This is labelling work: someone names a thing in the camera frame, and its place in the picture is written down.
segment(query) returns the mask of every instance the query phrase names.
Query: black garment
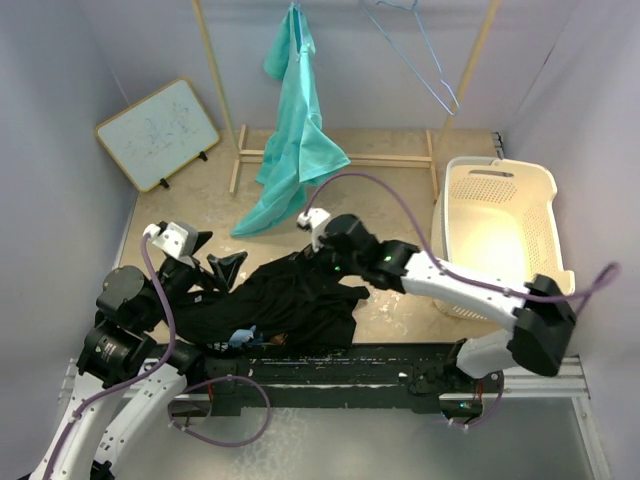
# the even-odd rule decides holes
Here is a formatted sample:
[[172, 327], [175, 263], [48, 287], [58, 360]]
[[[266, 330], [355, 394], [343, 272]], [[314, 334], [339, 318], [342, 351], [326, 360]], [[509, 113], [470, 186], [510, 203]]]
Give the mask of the black garment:
[[193, 292], [174, 304], [176, 330], [196, 345], [227, 342], [238, 329], [256, 325], [265, 341], [286, 334], [285, 344], [348, 347], [356, 321], [352, 312], [365, 287], [348, 287], [320, 273], [302, 254], [258, 268], [228, 295]]

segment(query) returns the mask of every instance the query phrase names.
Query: whiteboard frame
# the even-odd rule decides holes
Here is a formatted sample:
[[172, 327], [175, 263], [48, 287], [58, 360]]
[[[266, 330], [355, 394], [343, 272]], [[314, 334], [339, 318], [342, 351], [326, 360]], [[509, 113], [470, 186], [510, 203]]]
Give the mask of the whiteboard frame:
[[124, 172], [124, 174], [127, 176], [127, 178], [129, 179], [129, 181], [136, 187], [136, 189], [139, 192], [142, 193], [147, 193], [151, 190], [153, 190], [154, 188], [156, 188], [158, 185], [160, 185], [162, 183], [162, 180], [166, 180], [167, 178], [169, 178], [171, 175], [173, 175], [174, 173], [176, 173], [178, 170], [180, 170], [181, 168], [184, 168], [185, 166], [189, 165], [193, 160], [195, 160], [196, 158], [199, 158], [200, 152], [196, 153], [196, 155], [193, 158], [190, 158], [189, 160], [187, 160], [186, 162], [184, 162], [182, 165], [180, 165], [178, 168], [176, 168], [175, 170], [173, 170], [171, 173], [167, 174], [163, 179], [158, 180], [158, 183], [155, 183], [154, 185], [152, 185], [151, 187], [147, 188], [147, 189], [142, 189], [140, 188], [140, 185], [138, 185], [136, 183], [136, 181], [133, 179], [133, 177], [131, 177], [131, 175], [129, 175], [129, 172], [126, 170], [126, 168], [124, 168], [124, 166], [122, 165], [122, 163], [120, 163], [120, 161], [116, 158], [116, 156], [113, 154], [113, 152], [111, 151], [111, 149], [109, 148], [109, 146], [102, 140], [102, 138], [100, 137], [100, 135], [98, 134], [98, 130], [100, 130], [102, 127], [104, 127], [105, 125], [107, 125], [108, 123], [111, 123], [112, 121], [114, 121], [116, 118], [120, 117], [121, 115], [124, 115], [125, 113], [127, 113], [129, 110], [137, 107], [138, 105], [140, 105], [143, 102], [146, 102], [147, 100], [149, 100], [151, 97], [163, 92], [164, 90], [166, 90], [167, 88], [171, 87], [172, 85], [174, 85], [175, 83], [178, 83], [180, 81], [183, 81], [187, 84], [187, 86], [189, 87], [189, 90], [191, 90], [191, 93], [193, 93], [193, 96], [195, 97], [196, 101], [198, 102], [198, 105], [200, 105], [200, 108], [202, 109], [202, 111], [204, 112], [205, 117], [207, 118], [207, 120], [209, 120], [209, 124], [211, 124], [211, 128], [213, 128], [213, 130], [216, 132], [216, 134], [218, 135], [218, 140], [213, 142], [211, 145], [209, 145], [208, 147], [204, 148], [202, 151], [206, 153], [207, 150], [210, 150], [212, 147], [214, 147], [215, 145], [217, 145], [220, 142], [220, 132], [218, 131], [218, 129], [216, 128], [216, 126], [213, 124], [213, 121], [211, 120], [211, 116], [209, 115], [209, 113], [207, 112], [207, 110], [204, 108], [204, 105], [202, 104], [202, 102], [200, 101], [200, 98], [198, 97], [198, 95], [196, 95], [195, 90], [193, 89], [193, 85], [191, 84], [191, 82], [189, 81], [189, 79], [187, 77], [178, 77], [175, 80], [173, 80], [171, 83], [168, 83], [167, 85], [165, 85], [164, 87], [156, 90], [155, 92], [147, 95], [146, 97], [144, 97], [142, 100], [138, 100], [136, 103], [134, 103], [133, 105], [130, 105], [129, 107], [127, 107], [126, 109], [124, 109], [123, 111], [121, 111], [120, 113], [118, 113], [117, 115], [114, 115], [113, 117], [109, 118], [108, 120], [105, 120], [104, 122], [102, 122], [100, 125], [98, 125], [93, 133], [95, 135], [95, 137], [98, 139], [98, 142], [100, 142], [100, 144], [104, 147], [104, 149], [107, 151], [107, 153], [109, 153], [109, 156], [111, 156], [111, 158], [113, 158], [113, 160], [118, 164], [118, 166], [120, 167], [120, 170], [122, 170]]

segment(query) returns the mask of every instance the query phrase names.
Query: white laundry basket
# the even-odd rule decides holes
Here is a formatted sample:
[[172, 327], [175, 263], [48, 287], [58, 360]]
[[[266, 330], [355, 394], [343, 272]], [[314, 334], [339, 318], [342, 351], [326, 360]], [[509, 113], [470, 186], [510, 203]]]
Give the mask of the white laundry basket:
[[[458, 157], [447, 166], [436, 203], [431, 245], [436, 256], [496, 276], [530, 281], [553, 278], [563, 293], [575, 289], [563, 270], [551, 202], [557, 192], [551, 173], [531, 163], [493, 157]], [[486, 320], [457, 305], [434, 300], [458, 318]]]

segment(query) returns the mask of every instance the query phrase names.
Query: basket handle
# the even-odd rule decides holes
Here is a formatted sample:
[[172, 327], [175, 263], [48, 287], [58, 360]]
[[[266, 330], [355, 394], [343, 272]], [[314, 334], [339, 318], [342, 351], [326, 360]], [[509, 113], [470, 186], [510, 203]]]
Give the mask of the basket handle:
[[500, 170], [470, 170], [469, 171], [469, 175], [471, 175], [471, 174], [475, 174], [475, 175], [491, 175], [493, 177], [508, 177], [508, 178], [515, 177], [515, 174], [513, 174], [511, 172], [502, 172]]

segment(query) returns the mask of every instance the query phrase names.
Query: beige floor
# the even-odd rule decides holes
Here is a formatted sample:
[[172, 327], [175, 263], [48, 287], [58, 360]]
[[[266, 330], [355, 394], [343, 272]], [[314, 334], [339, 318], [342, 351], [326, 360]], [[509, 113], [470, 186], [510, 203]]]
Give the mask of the beige floor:
[[[354, 153], [388, 153], [425, 155], [425, 136], [421, 131], [340, 130], [327, 132], [346, 151]], [[263, 148], [270, 132], [250, 131], [246, 148]], [[454, 131], [438, 159], [440, 174], [446, 159], [458, 155], [495, 155], [493, 140], [487, 131]], [[239, 281], [259, 265], [303, 248], [308, 235], [295, 227], [291, 218], [270, 231], [247, 239], [233, 239], [229, 233], [260, 197], [261, 185], [254, 181], [259, 165], [245, 164], [240, 173], [238, 192], [229, 195], [233, 155], [227, 137], [209, 152], [209, 161], [194, 161], [169, 179], [171, 188], [156, 188], [138, 198], [131, 228], [124, 247], [122, 264], [142, 269], [139, 238], [149, 223], [183, 221], [200, 230], [212, 230], [214, 237], [198, 253], [217, 256], [246, 250], [246, 260]], [[373, 173], [398, 189], [417, 215], [421, 227], [431, 231], [433, 194], [427, 170], [409, 168], [363, 168], [351, 170]], [[386, 192], [365, 179], [345, 178], [329, 185], [319, 196], [317, 206], [331, 213], [354, 213], [380, 240], [397, 238], [413, 243], [417, 237], [400, 207]], [[162, 255], [151, 252], [156, 266]], [[358, 279], [346, 280], [360, 284]], [[489, 323], [458, 320], [444, 316], [426, 297], [403, 296], [370, 288], [371, 298], [355, 312], [358, 322], [356, 342], [450, 342], [476, 337], [495, 330]], [[154, 332], [158, 341], [166, 341], [164, 324]]]

